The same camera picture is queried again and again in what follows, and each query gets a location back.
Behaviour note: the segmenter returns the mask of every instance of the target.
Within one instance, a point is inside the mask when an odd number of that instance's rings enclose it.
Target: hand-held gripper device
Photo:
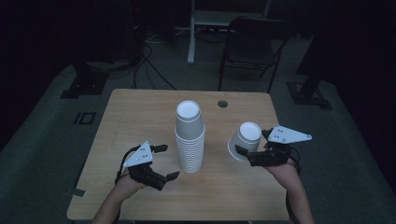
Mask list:
[[[155,173],[150,165],[152,164],[152,152],[164,152],[168,149],[167,145],[151,146],[148,141],[146,141],[142,146],[133,147],[126,152],[122,159],[120,170],[117,172],[116,184],[121,178],[122,168],[127,168],[129,171],[129,176],[147,186],[150,186],[157,190],[162,190],[166,182],[175,180],[180,171],[174,172],[167,176],[159,175]],[[129,153],[134,154],[126,161]]]
[[[312,139],[310,134],[299,133],[279,125],[268,131],[262,130],[262,136],[268,141],[265,151],[249,152],[243,147],[235,146],[235,151],[247,157],[251,166],[278,166],[285,164],[289,158],[295,160],[291,156],[294,147],[290,143]]]

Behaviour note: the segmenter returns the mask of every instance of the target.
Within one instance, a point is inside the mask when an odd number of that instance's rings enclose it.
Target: hand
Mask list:
[[[114,189],[111,190],[111,194],[121,201],[129,199],[138,190],[146,186],[145,184],[136,182],[129,177],[128,174],[128,169],[125,169],[121,175],[122,177],[119,179]]]
[[[264,167],[276,181],[286,190],[294,190],[303,186],[296,170],[296,162],[288,159],[285,164],[279,166]]]

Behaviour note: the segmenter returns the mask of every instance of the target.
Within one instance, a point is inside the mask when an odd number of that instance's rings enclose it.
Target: wooden table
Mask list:
[[[227,142],[245,121],[262,129],[277,124],[266,93],[219,91],[114,90],[92,149],[78,181],[84,197],[73,196],[67,216],[92,219],[114,186],[125,152],[146,140],[166,144],[166,152],[153,154],[153,170],[161,175],[181,171],[175,138],[177,105],[193,100],[201,107],[205,127],[202,168],[180,172],[162,191],[139,190],[125,201],[120,219],[128,220],[286,220],[286,191],[261,167],[237,161]],[[218,106],[225,100],[228,106]],[[263,147],[265,139],[259,146]]]

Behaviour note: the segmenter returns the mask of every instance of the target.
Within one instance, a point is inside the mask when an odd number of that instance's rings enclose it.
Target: chair leg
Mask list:
[[[272,84],[274,82],[275,79],[275,75],[276,75],[276,70],[277,70],[277,66],[279,65],[279,60],[280,60],[280,54],[276,59],[276,63],[275,63],[275,67],[274,67],[274,71],[273,74],[271,75],[271,79],[270,79],[270,83],[268,84],[268,89],[267,89],[267,93],[269,94],[272,88]]]
[[[264,73],[267,71],[269,67],[265,67],[264,70],[262,70],[262,73],[260,74],[260,77],[262,77],[262,75],[264,75]]]
[[[218,86],[218,91],[221,91],[221,84],[222,84],[222,79],[223,79],[223,74],[224,74],[224,65],[225,65],[225,52],[223,52],[223,55],[221,57],[221,62],[220,62],[220,68],[219,68],[219,86]]]
[[[218,91],[221,91],[221,83],[222,83],[223,73],[224,73],[224,67],[222,67],[221,70],[220,70]]]

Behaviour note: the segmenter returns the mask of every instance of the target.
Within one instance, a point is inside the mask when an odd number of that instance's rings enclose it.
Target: chair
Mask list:
[[[273,74],[267,89],[269,93],[282,49],[291,35],[291,25],[286,21],[249,17],[233,19],[227,28],[219,68],[218,91],[221,91],[225,66],[262,69],[260,77],[273,66]]]

